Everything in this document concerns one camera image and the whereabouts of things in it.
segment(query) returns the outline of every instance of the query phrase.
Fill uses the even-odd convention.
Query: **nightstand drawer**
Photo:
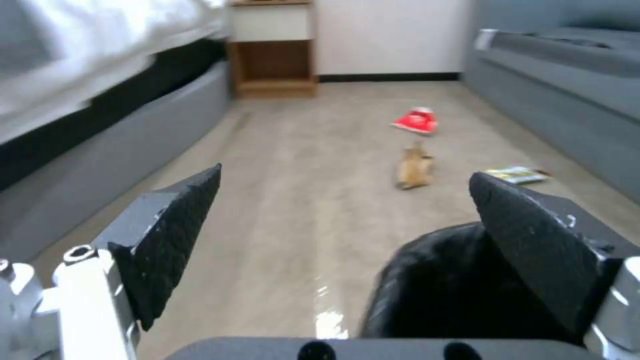
[[[232,41],[308,40],[313,37],[309,5],[233,8]]]

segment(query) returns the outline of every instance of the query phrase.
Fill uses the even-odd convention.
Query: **trash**
[[[413,108],[405,116],[391,124],[402,130],[411,131],[420,135],[429,135],[436,131],[438,121],[429,108]]]
[[[489,169],[483,171],[485,174],[505,180],[511,184],[528,184],[537,183],[547,180],[551,174],[542,170],[536,170],[528,167],[508,167],[502,169]]]
[[[433,162],[433,157],[422,150],[420,142],[415,142],[413,147],[404,150],[396,186],[400,190],[409,190],[430,185],[433,182],[431,175]]]

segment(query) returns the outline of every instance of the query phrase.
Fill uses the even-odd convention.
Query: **beige carpet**
[[[416,135],[388,126],[433,108],[435,183],[400,192],[394,168]],[[184,119],[188,126],[188,117]],[[221,191],[180,286],[139,346],[158,359],[211,336],[356,336],[376,274],[420,234],[476,220],[476,170],[529,165],[535,190],[569,197],[631,240],[640,208],[459,83],[321,85],[311,100],[241,101],[189,151],[71,232],[36,262],[89,242],[135,196],[223,163]]]

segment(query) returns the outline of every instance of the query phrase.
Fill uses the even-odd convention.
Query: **white bedsheet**
[[[224,31],[225,0],[20,0],[54,61],[0,83],[0,144],[80,110],[152,55]]]

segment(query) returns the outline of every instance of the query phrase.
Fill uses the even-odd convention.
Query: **textured gripper pad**
[[[621,262],[639,249],[568,199],[481,173],[469,186],[506,261],[568,332],[584,335]]]
[[[220,176],[218,164],[169,188],[141,195],[94,242],[97,247],[107,243],[145,330],[160,317],[182,277]]]
[[[361,336],[580,341],[531,293],[481,223],[399,249],[380,274]]]

